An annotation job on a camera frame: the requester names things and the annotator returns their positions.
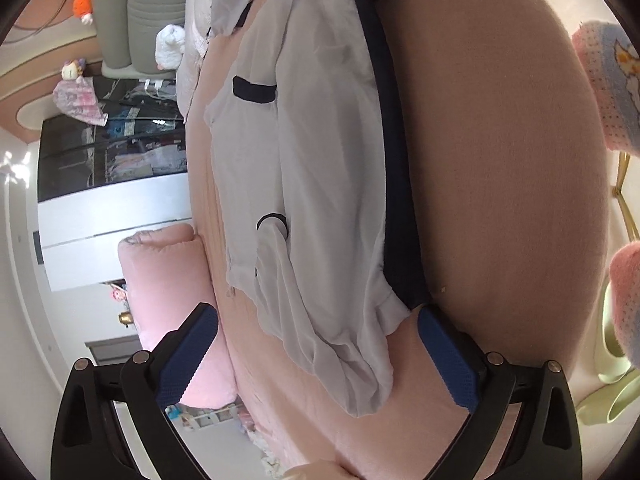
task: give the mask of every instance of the white plush toy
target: white plush toy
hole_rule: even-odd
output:
[[[176,70],[184,54],[184,29],[180,25],[167,25],[156,36],[156,63],[158,70]]]

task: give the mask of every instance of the mattress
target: mattress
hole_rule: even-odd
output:
[[[353,418],[260,329],[226,283],[225,240],[204,108],[244,27],[210,42],[188,115],[194,224],[205,242],[242,399],[287,466],[335,460],[367,480],[423,478],[466,417],[418,338],[387,338],[394,388]],[[402,98],[430,287],[457,326],[516,364],[574,368],[604,273],[606,162],[596,105],[544,0],[380,0]],[[497,465],[510,410],[479,478]]]

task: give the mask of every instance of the bed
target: bed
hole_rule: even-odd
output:
[[[194,225],[239,392],[287,466],[328,459],[367,480],[420,479],[466,411],[424,351],[417,313],[388,337],[390,399],[375,415],[353,418],[261,330],[255,305],[226,282],[204,109],[264,2],[254,1],[231,36],[210,41],[186,122]],[[569,376],[580,361],[582,375],[574,376],[582,378],[571,386],[584,396],[593,385],[580,356],[604,276],[609,200],[600,120],[569,37],[544,0],[380,0],[378,10],[402,98],[432,292],[485,351],[516,364],[553,358]],[[497,465],[515,415],[478,478]],[[587,456],[585,478],[604,469],[599,457]]]

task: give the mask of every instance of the headboard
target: headboard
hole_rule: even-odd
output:
[[[173,79],[156,67],[156,35],[184,25],[185,0],[92,0],[102,74],[109,78]]]

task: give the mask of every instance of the blue gripper pad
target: blue gripper pad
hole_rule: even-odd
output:
[[[218,311],[207,308],[160,372],[156,402],[162,410],[180,401],[217,333]]]
[[[473,413],[479,402],[478,375],[428,306],[418,314],[418,334],[454,402]]]

